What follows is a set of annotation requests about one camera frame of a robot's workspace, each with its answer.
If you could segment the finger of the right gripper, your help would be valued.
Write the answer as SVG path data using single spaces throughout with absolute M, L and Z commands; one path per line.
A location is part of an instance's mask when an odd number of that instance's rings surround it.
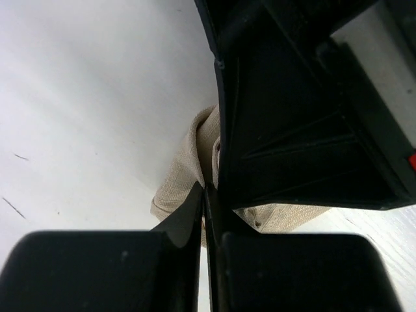
M 226 207 L 415 203 L 415 145 L 332 38 L 377 2 L 196 2 L 215 59 Z M 415 2 L 383 2 L 415 58 Z

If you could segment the beige cloth napkin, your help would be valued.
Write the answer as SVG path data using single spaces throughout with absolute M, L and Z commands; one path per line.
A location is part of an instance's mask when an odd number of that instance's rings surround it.
M 220 112 L 215 105 L 193 119 L 151 201 L 151 214 L 163 221 L 183 204 L 195 183 L 217 187 L 219 160 Z M 328 210 L 328 207 L 272 203 L 238 210 L 236 214 L 260 233 L 286 233 Z

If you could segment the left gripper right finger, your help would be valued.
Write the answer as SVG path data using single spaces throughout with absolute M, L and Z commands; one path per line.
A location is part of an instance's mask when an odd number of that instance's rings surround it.
M 350 234 L 261 234 L 204 190 L 212 311 L 400 311 L 379 253 Z

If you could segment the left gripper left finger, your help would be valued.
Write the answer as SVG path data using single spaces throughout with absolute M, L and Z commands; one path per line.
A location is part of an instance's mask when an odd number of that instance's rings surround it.
M 2 311 L 196 311 L 202 195 L 149 231 L 37 231 L 1 273 Z

